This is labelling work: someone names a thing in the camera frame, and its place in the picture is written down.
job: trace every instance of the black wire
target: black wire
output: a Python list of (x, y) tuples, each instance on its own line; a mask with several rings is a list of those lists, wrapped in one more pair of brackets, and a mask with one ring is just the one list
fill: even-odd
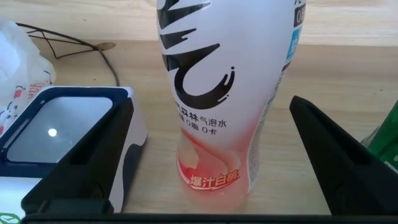
[[(29, 35), (29, 37), (38, 38), (38, 39), (44, 39), (48, 43), (48, 45), (50, 46), (51, 51), (52, 51), (52, 53), (53, 53), (53, 55), (54, 55), (54, 57), (56, 59), (60, 59), (62, 57), (66, 57), (66, 56), (81, 54), (81, 53), (85, 53), (85, 52), (98, 51), (101, 54), (102, 58), (104, 59), (105, 63), (107, 64), (107, 66), (109, 67), (109, 69), (111, 70), (112, 75), (113, 75), (113, 77), (115, 79), (115, 82), (116, 82), (116, 86), (120, 86), (120, 80), (119, 80), (118, 74), (116, 73), (115, 69), (113, 68), (113, 66), (109, 62), (108, 58), (106, 58), (105, 54), (103, 53), (103, 51), (99, 47), (97, 47), (95, 45), (92, 45), (92, 44), (89, 44), (89, 43), (87, 43), (85, 41), (76, 39), (74, 37), (70, 37), (70, 36), (65, 35), (65, 34), (60, 34), (60, 33), (57, 33), (57, 32), (51, 31), (51, 30), (45, 30), (45, 29), (41, 29), (41, 28), (38, 28), (38, 27), (34, 27), (34, 26), (31, 26), (31, 25), (27, 25), (27, 24), (21, 24), (21, 23), (17, 23), (17, 25), (19, 25), (21, 27), (26, 27), (26, 28), (33, 29), (32, 31), (28, 31), (27, 32), (28, 34), (32, 34), (34, 32), (40, 32), (43, 35), (43, 37), (38, 37), (38, 36), (35, 36), (35, 35)], [(74, 40), (75, 42), (71, 42), (71, 41), (67, 41), (67, 40), (58, 40), (58, 39), (47, 38), (44, 33), (57, 35), (57, 36), (60, 36), (60, 37), (66, 38), (66, 39)], [(54, 51), (54, 48), (52, 47), (52, 45), (50, 43), (50, 40), (51, 41), (56, 41), (56, 42), (64, 42), (64, 43), (68, 43), (68, 44), (84, 45), (84, 46), (91, 47), (92, 49), (91, 50), (82, 50), (80, 52), (74, 52), (74, 53), (70, 53), (70, 54), (57, 56), (57, 54)]]
[[(38, 37), (38, 36), (35, 36), (35, 35), (29, 35), (29, 37), (38, 38), (38, 39), (45, 39), (44, 37)], [(57, 41), (57, 42), (63, 42), (63, 43), (68, 43), (68, 44), (77, 44), (77, 45), (83, 45), (83, 46), (85, 46), (84, 44), (77, 43), (77, 42), (72, 42), (72, 41), (67, 41), (67, 40), (58, 40), (58, 39), (53, 39), (53, 38), (47, 38), (47, 40)]]
[(97, 47), (97, 46), (94, 46), (94, 45), (92, 45), (92, 44), (90, 44), (90, 43), (87, 43), (87, 42), (85, 42), (85, 41), (79, 40), (79, 39), (74, 38), (74, 37), (70, 37), (70, 36), (65, 35), (65, 34), (60, 34), (60, 33), (57, 33), (57, 32), (51, 31), (51, 30), (46, 30), (46, 29), (34, 27), (34, 26), (31, 26), (31, 25), (27, 25), (27, 24), (17, 23), (17, 25), (19, 25), (19, 26), (21, 26), (21, 27), (26, 27), (26, 28), (38, 30), (38, 31), (41, 31), (41, 32), (46, 32), (46, 33), (48, 33), (48, 34), (57, 35), (57, 36), (60, 36), (60, 37), (66, 38), (66, 39), (74, 40), (74, 41), (79, 42), (79, 43), (81, 43), (81, 44), (83, 44), (83, 45), (89, 46), (89, 47), (91, 47), (92, 49), (98, 50), (98, 47)]
[(105, 54), (102, 52), (102, 50), (99, 49), (98, 51), (99, 51), (99, 53), (101, 54), (101, 56), (104, 58), (105, 63), (108, 65), (109, 69), (111, 70), (112, 75), (113, 75), (113, 77), (114, 77), (114, 80), (115, 80), (115, 82), (116, 82), (116, 86), (120, 86), (120, 80), (119, 80), (118, 74), (115, 72), (113, 66), (111, 65), (111, 63), (109, 62), (109, 60), (105, 57)]

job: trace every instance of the white device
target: white device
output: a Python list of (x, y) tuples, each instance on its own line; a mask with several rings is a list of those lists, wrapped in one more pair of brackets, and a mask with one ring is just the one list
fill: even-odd
[(129, 162), (147, 138), (144, 115), (128, 87), (51, 86), (44, 88), (0, 138), (0, 220), (22, 219), (21, 200), (108, 112), (131, 98), (134, 112), (109, 201), (120, 212), (134, 169)]

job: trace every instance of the green object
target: green object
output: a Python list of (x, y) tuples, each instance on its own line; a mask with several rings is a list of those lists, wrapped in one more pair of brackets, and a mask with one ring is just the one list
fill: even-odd
[(18, 224), (21, 219), (12, 213), (0, 213), (0, 223), (1, 224)]
[(364, 139), (362, 144), (398, 173), (398, 101), (381, 126)]

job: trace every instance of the sparkling water bottle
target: sparkling water bottle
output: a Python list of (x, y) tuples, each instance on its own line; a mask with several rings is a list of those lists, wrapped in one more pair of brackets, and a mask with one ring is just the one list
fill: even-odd
[(231, 210), (253, 188), (261, 128), (304, 14), (305, 0), (157, 1), (182, 131), (177, 167), (195, 203)]

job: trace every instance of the white plastic bag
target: white plastic bag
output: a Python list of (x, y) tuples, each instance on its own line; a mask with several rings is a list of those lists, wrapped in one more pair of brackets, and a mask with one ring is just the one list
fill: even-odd
[(53, 65), (39, 53), (24, 29), (0, 17), (0, 136), (55, 81)]

